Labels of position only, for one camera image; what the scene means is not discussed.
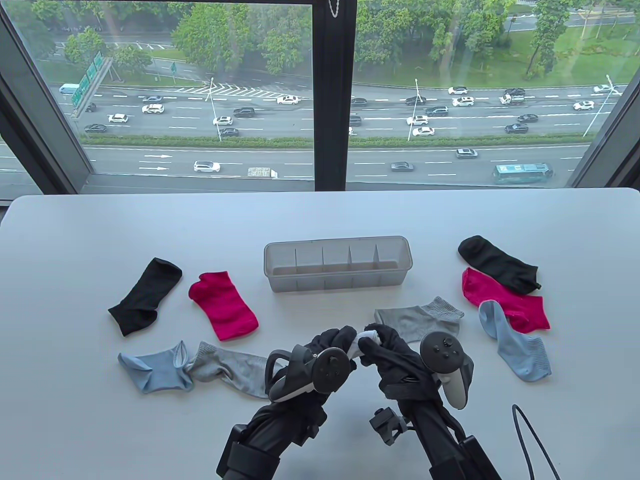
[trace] car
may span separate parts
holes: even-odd
[[[349,126],[360,127],[362,125],[362,117],[360,115],[349,115]]]
[[[535,113],[525,113],[524,115],[520,115],[518,117],[518,123],[520,124],[528,124],[531,122],[537,122],[538,116]]]
[[[574,103],[574,110],[591,110],[596,106],[593,100],[583,100],[582,102]]]
[[[236,118],[253,118],[255,117],[255,109],[251,107],[236,108],[234,110],[234,117]]]
[[[472,107],[474,105],[473,97],[460,97],[458,99],[453,99],[454,107]]]
[[[524,95],[525,94],[525,90],[524,88],[507,88],[507,90],[504,91],[505,95]]]
[[[469,93],[469,90],[466,86],[450,86],[449,87],[449,95],[466,95]]]
[[[108,118],[110,124],[126,124],[129,121],[129,117],[124,113],[115,113]]]
[[[102,124],[91,124],[84,127],[84,131],[87,133],[105,133],[107,126]]]
[[[427,100],[424,97],[418,97],[417,95],[404,100],[405,105],[424,105],[426,102]]]
[[[276,103],[280,105],[298,105],[300,103],[300,98],[295,95],[283,95],[278,97]]]
[[[237,137],[240,135],[240,130],[233,128],[226,128],[220,130],[221,137]]]
[[[457,158],[477,158],[478,152],[472,148],[456,148]]]
[[[162,113],[164,111],[164,105],[161,103],[152,103],[142,107],[142,113]]]
[[[429,123],[429,118],[426,115],[410,116],[406,119],[407,125],[426,125]]]
[[[613,90],[618,90],[618,85],[613,86]],[[596,85],[593,87],[593,93],[607,93],[611,91],[611,85]]]
[[[233,125],[234,119],[230,116],[219,116],[218,118],[213,119],[214,125]]]
[[[447,116],[449,114],[449,107],[425,108],[424,112],[427,116]]]
[[[507,125],[504,128],[504,131],[507,133],[527,133],[529,131],[529,126],[525,124],[511,124]]]
[[[414,137],[424,137],[424,136],[434,135],[435,133],[436,131],[431,127],[418,127],[416,129],[413,129],[413,132],[412,132]]]
[[[410,172],[413,170],[413,163],[409,162],[393,162],[391,164],[392,172]]]
[[[207,162],[203,160],[198,160],[196,161],[196,163],[193,164],[193,171],[206,172],[206,173],[212,173],[212,172],[218,173],[220,171],[220,164],[218,162]]]

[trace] glass window pane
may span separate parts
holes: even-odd
[[[640,31],[624,7],[526,3],[358,2],[348,182],[566,186]]]
[[[97,173],[313,180],[311,6],[3,5]]]
[[[0,201],[42,192],[0,136]]]

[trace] pink sock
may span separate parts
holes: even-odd
[[[462,274],[462,293],[475,306],[485,300],[498,302],[516,332],[530,333],[551,328],[542,306],[542,297],[512,293],[478,270],[467,268]]]
[[[221,342],[243,337],[258,328],[258,319],[226,271],[200,275],[200,281],[189,288],[189,298],[207,314]]]

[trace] bus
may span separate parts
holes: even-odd
[[[80,86],[77,83],[65,83],[58,90],[63,95],[73,95],[78,88],[80,88]]]
[[[497,184],[546,182],[553,175],[554,171],[546,163],[496,165],[493,170],[493,179]]]

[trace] hedge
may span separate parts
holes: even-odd
[[[356,137],[349,139],[350,148],[425,148],[425,147],[490,147],[504,145],[548,145],[562,143],[589,143],[595,134],[555,135],[501,135],[477,137],[404,138]],[[225,138],[220,142],[215,137],[180,137],[151,135],[82,135],[83,145],[126,145],[128,147],[214,147],[214,148],[313,148],[312,138]]]

